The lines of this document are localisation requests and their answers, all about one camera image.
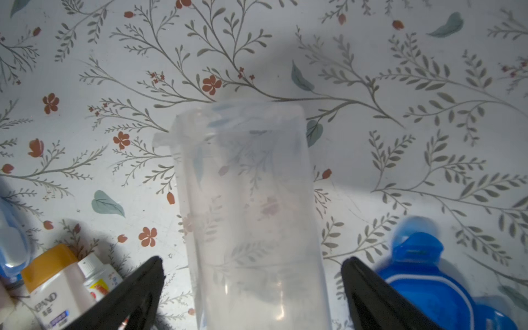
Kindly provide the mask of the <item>jar blue lid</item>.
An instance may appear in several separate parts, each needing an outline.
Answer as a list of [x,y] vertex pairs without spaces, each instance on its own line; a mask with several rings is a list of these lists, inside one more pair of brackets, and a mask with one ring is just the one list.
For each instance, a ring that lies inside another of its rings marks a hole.
[[461,273],[441,257],[444,245],[431,219],[405,219],[391,250],[377,274],[442,329],[517,329],[502,298],[471,297]]

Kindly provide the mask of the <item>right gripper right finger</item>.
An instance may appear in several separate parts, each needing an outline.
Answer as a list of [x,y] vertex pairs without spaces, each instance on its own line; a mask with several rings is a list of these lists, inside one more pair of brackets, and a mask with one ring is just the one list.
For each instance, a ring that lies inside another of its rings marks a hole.
[[360,259],[344,261],[341,276],[355,329],[440,328]]

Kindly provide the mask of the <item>blue-lid clear jar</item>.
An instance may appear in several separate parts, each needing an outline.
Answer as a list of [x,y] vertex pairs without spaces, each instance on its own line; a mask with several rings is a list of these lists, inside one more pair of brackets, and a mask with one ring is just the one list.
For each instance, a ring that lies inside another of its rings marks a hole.
[[26,218],[1,199],[1,282],[12,285],[22,280],[30,265],[32,247],[26,232]]
[[153,145],[175,160],[198,328],[330,329],[302,107],[195,107]]

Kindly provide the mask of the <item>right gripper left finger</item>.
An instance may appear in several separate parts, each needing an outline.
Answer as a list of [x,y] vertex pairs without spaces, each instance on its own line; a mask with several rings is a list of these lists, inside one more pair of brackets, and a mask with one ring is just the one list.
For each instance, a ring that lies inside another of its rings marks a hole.
[[164,286],[160,257],[151,257],[68,329],[155,329]]

